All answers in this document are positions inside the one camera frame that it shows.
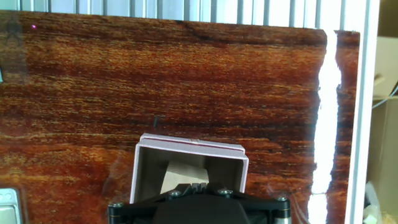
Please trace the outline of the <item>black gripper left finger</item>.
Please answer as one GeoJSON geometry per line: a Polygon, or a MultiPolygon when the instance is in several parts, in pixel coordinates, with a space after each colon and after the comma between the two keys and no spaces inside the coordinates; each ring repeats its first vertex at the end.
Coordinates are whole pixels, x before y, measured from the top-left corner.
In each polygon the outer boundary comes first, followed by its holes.
{"type": "Polygon", "coordinates": [[[141,202],[112,202],[108,205],[108,223],[133,223],[138,216],[152,217],[160,205],[184,196],[193,195],[199,190],[199,184],[178,184],[176,188],[141,202]]]}

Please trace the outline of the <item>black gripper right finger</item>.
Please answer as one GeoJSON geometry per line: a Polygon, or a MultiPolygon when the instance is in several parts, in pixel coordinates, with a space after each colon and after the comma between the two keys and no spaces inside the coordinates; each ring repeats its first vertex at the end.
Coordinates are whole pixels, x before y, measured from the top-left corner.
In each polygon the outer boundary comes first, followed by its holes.
{"type": "Polygon", "coordinates": [[[200,183],[198,196],[213,223],[292,223],[291,202],[285,195],[258,198],[220,183],[200,183]]]}

